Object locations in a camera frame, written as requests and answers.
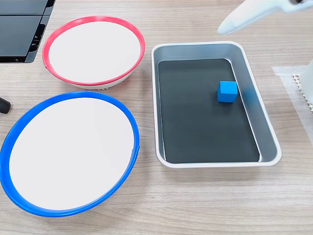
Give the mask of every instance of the silver tray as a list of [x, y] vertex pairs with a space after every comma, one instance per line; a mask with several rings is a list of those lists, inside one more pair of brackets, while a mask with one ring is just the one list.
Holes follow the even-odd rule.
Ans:
[[[270, 166], [281, 148], [243, 48], [235, 42], [153, 48], [156, 156], [172, 168]], [[234, 104], [217, 102], [234, 80]]]

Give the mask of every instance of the blue block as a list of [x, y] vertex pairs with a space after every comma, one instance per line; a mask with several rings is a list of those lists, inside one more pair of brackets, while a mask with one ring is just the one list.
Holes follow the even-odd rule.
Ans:
[[217, 92], [217, 100], [219, 102], [233, 103], [237, 98], [237, 94], [236, 82], [221, 81]]

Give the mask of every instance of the black object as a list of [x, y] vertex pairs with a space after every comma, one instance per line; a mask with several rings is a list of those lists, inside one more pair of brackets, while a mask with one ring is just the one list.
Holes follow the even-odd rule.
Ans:
[[0, 0], [0, 63], [31, 63], [55, 0]]
[[0, 113], [7, 114], [11, 108], [9, 101], [0, 97]]
[[225, 59], [158, 65], [162, 132], [170, 163], [257, 162], [259, 151], [238, 94], [220, 103], [220, 81], [235, 81]]

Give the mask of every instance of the table surface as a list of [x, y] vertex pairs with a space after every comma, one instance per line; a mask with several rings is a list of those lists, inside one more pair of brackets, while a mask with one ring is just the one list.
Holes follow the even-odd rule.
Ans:
[[[271, 68], [306, 65], [313, 59], [313, 11], [277, 13], [232, 35], [218, 35], [219, 24], [239, 3], [56, 1], [35, 62], [0, 64], [0, 96], [12, 103], [10, 113], [0, 116], [0, 144], [34, 105], [79, 90], [45, 69], [41, 52], [47, 37], [76, 18], [110, 15], [135, 24], [146, 41], [145, 56], [134, 73], [121, 84], [101, 91], [131, 110], [139, 126], [141, 150], [123, 186], [99, 206], [78, 215], [45, 218], [29, 214], [12, 203], [1, 188], [0, 234], [313, 234], [312, 145]], [[236, 41], [244, 47], [282, 147], [279, 164], [174, 170], [156, 159], [150, 51], [161, 43], [205, 41]]]

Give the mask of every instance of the red rim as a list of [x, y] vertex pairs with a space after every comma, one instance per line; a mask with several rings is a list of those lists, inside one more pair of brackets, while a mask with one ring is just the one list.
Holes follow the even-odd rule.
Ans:
[[[140, 43], [140, 55], [139, 58], [137, 60], [137, 62], [135, 63], [135, 65], [128, 70], [127, 72], [123, 73], [122, 75], [112, 78], [110, 80], [107, 81], [103, 81], [103, 82], [94, 82], [94, 83], [83, 83], [83, 82], [75, 82], [75, 81], [71, 81], [71, 80], [67, 80], [66, 78], [61, 77], [51, 66], [50, 61], [49, 61], [49, 50], [50, 47], [53, 43], [53, 41], [62, 33], [64, 33], [65, 31], [76, 27], [78, 25], [81, 24], [86, 24], [86, 23], [90, 23], [90, 22], [98, 22], [98, 21], [103, 21], [103, 22], [111, 22], [111, 23], [115, 23], [115, 24], [119, 24], [121, 26], [126, 27], [127, 29], [129, 29], [131, 32], [133, 32], [136, 37], [139, 40]], [[111, 82], [115, 82], [123, 77], [125, 77], [126, 75], [128, 75], [129, 73], [131, 73], [136, 67], [137, 65], [140, 63], [143, 54], [145, 52], [145, 41], [143, 39], [143, 36], [141, 34], [141, 32], [131, 23], [119, 19], [119, 18], [115, 18], [115, 17], [109, 17], [109, 16], [88, 16], [88, 17], [83, 17], [80, 19], [76, 19], [73, 20], [71, 22], [66, 23], [65, 25], [61, 26], [60, 28], [58, 28], [56, 31], [54, 31], [50, 37], [47, 39], [45, 45], [44, 45], [44, 49], [43, 49], [43, 61], [44, 61], [44, 65], [46, 67], [47, 70], [49, 70], [50, 73], [52, 73], [55, 77], [61, 79], [62, 81], [71, 83], [71, 84], [75, 84], [75, 85], [80, 85], [80, 86], [99, 86], [99, 85], [104, 85], [104, 84], [108, 84]]]

